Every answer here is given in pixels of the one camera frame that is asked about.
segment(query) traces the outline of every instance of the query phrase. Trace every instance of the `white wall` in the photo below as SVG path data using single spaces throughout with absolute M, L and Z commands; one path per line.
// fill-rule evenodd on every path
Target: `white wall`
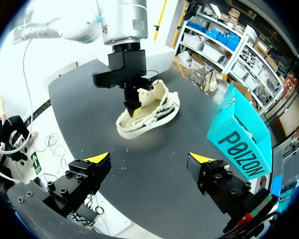
M 176 7 L 177 0 L 168 2 Z M 147 0 L 149 26 L 147 41 L 153 39 L 155 28 L 151 26 L 157 24 L 162 5 L 163 0 Z M 48 21 L 72 11 L 97 12 L 95 0 L 36 0 L 34 7 L 33 21 L 39 22 Z M 174 13 L 174 8 L 166 5 L 161 29 L 157 36 L 158 44 L 165 45 L 167 35 L 164 29 L 167 29 L 165 25 L 169 23 L 168 18 Z M 5 100 L 5 111 L 9 117 L 20 115 L 23 119 L 30 114 L 22 72 L 22 59 L 26 45 L 27 42 L 12 45 L 12 35 L 10 34 L 0 48 L 0 99 Z M 147 50 L 151 51 L 153 48 L 158 49 L 149 44 Z M 99 57 L 107 57 L 106 54 L 110 52 L 111 47 L 104 46 L 102 38 L 90 44 L 64 39 L 33 40 L 27 50 L 24 63 L 34 110 L 48 99 L 48 94 L 42 85 L 43 79 L 75 61 L 82 65 Z

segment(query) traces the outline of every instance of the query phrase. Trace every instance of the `shoe sole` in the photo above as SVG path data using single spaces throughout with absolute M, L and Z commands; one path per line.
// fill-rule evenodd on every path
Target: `shoe sole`
M 153 128 L 159 127 L 163 124 L 170 122 L 173 118 L 175 118 L 175 116 L 177 115 L 177 113 L 179 111 L 179 107 L 180 107 L 180 102 L 179 102 L 178 96 L 177 97 L 175 96 L 172 99 L 174 101 L 174 107 L 175 107 L 175 110 L 172 113 L 170 113 L 166 117 L 156 121 L 151 126 L 145 126 L 143 128 L 134 130 L 132 132 L 122 132 L 122 131 L 118 130 L 119 135 L 125 139 L 134 139 Z

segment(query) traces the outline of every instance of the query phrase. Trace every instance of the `sneaker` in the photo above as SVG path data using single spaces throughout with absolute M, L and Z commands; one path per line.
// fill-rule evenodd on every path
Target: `sneaker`
M 39 135 L 39 133 L 37 131 L 33 131 L 31 133 L 31 137 L 30 137 L 30 139 L 28 141 L 28 144 L 32 144 L 33 141 L 38 137 L 38 135 Z
M 152 128 L 170 122 L 177 115 L 180 106 L 178 93 L 168 92 L 162 80 L 156 80 L 152 85 L 154 89 L 151 91 L 138 90 L 142 108 L 135 118 L 131 118 L 125 109 L 116 121 L 121 137 L 136 138 Z

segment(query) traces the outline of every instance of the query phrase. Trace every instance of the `cyan box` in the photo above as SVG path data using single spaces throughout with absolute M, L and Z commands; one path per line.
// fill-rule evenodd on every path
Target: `cyan box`
M 207 138 L 248 180 L 271 173 L 270 133 L 256 110 L 233 84 L 227 89 Z

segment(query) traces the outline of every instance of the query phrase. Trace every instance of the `white cable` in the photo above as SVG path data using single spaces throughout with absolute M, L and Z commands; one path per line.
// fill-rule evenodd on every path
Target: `white cable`
M 12 182 L 14 182 L 14 183 L 21 183 L 21 181 L 16 180 L 16 179 L 13 179 L 13 178 L 10 178 L 10 177 L 4 175 L 4 174 L 1 173 L 1 172 L 0 172 L 0 176 L 3 177 L 3 178 L 5 178 L 5 179 L 7 179 L 7 180 L 10 180 L 10 181 L 12 181 Z
M 25 81 L 25 85 L 26 85 L 26 89 L 28 91 L 28 95 L 29 95 L 29 100 L 30 100 L 30 106 L 31 106 L 31 123 L 30 123 L 30 132 L 29 132 L 29 135 L 28 137 L 26 138 L 26 140 L 23 142 L 23 144 L 19 147 L 19 148 L 16 148 L 14 150 L 10 150 L 10 151 L 3 151 L 3 150 L 0 150 L 0 153 L 3 153 L 3 154 L 12 154 L 12 153 L 16 153 L 18 151 L 20 151 L 21 149 L 23 149 L 25 147 L 25 145 L 28 143 L 30 137 L 31 137 L 31 133 L 32 133 L 32 122 L 33 122 L 33 108 L 32 108 L 32 100 L 31 100 L 31 95 L 30 95 L 30 90 L 29 90 L 29 86 L 28 86 L 28 82 L 26 80 L 26 76 L 25 76 L 25 69 L 24 69 L 24 59 L 25 59 L 25 54 L 26 54 L 26 51 L 30 45 L 32 40 L 30 40 L 24 50 L 24 54 L 23 54 L 23 60 L 22 60 L 22 68 L 23 68 L 23 77 L 24 77 L 24 81 Z

